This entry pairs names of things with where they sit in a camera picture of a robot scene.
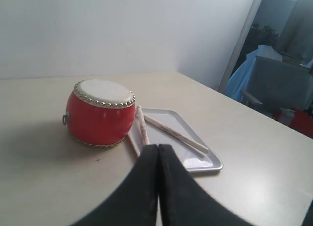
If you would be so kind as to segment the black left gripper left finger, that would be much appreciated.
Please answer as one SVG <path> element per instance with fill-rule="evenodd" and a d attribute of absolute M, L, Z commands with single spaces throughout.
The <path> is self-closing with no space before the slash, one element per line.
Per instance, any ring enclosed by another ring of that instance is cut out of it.
<path fill-rule="evenodd" d="M 157 145 L 144 146 L 122 183 L 75 226 L 154 226 L 157 220 Z"/>

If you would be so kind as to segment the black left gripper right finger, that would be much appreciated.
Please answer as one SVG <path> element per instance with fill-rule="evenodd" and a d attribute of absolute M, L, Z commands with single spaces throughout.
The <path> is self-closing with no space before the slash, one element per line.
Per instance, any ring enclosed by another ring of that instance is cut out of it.
<path fill-rule="evenodd" d="M 158 194 L 164 226 L 249 226 L 206 193 L 169 144 L 158 146 Z"/>

